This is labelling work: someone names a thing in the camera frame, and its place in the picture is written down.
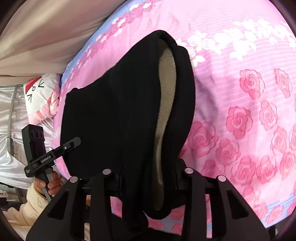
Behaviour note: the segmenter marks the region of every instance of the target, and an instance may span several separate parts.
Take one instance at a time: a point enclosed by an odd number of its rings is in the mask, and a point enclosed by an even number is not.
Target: pink bedsheet
[[[94,82],[158,29],[187,48],[194,70],[194,122],[181,152],[187,166],[225,175],[265,226],[287,217],[296,206],[296,39],[268,0],[147,0],[130,7],[89,46],[63,85],[55,146],[66,93]],[[69,177],[62,159],[57,164]],[[120,204],[112,205],[120,215]],[[172,232],[180,233],[183,215],[182,208],[172,212]]]

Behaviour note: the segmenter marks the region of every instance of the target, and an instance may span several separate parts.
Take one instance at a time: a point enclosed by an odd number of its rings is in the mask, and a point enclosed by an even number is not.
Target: beige curtain
[[[125,0],[27,0],[0,36],[0,86],[63,73]]]

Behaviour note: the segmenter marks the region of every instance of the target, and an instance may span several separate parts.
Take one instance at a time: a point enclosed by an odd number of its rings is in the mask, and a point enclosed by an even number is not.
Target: silver screw
[[[225,176],[220,175],[220,176],[218,176],[218,180],[219,180],[220,182],[225,182],[227,179],[226,179]]]
[[[103,174],[104,175],[109,175],[110,173],[111,173],[111,170],[110,169],[103,170]]]
[[[188,167],[188,168],[185,169],[185,172],[186,172],[187,174],[191,174],[191,173],[193,173],[193,169],[190,168],[190,167]]]
[[[71,177],[70,182],[75,183],[78,181],[78,177]]]

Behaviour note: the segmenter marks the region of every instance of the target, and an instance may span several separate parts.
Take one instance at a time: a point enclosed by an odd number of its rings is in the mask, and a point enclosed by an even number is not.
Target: human hand
[[[61,178],[61,176],[57,172],[52,172],[50,175],[52,181],[47,185],[49,188],[48,194],[55,196],[58,191],[62,188],[62,186],[66,183],[66,179]],[[46,183],[39,178],[34,179],[34,187],[35,189],[43,194],[42,188],[46,186]]]

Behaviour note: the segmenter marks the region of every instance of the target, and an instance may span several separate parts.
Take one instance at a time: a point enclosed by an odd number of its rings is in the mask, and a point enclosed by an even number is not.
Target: silver satin fabric
[[[33,178],[27,178],[24,167],[27,159],[22,141],[22,129],[28,124],[23,87],[19,86],[12,111],[11,138],[14,140],[15,157],[7,150],[7,128],[9,108],[15,87],[0,87],[0,182],[13,187],[28,189]],[[53,148],[53,120],[51,118],[40,124],[44,130],[46,151]]]

